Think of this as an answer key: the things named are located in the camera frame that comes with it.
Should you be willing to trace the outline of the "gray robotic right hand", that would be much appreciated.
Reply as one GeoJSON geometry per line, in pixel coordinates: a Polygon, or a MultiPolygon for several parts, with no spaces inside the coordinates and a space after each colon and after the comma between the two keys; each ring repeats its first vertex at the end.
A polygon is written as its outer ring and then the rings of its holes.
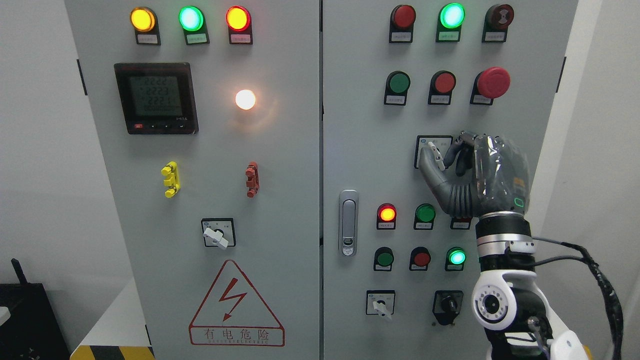
{"type": "Polygon", "coordinates": [[[427,148],[421,151],[419,170],[445,214],[526,214],[531,190],[528,160],[510,140],[463,130],[443,162],[446,169],[441,171],[427,148]]]}

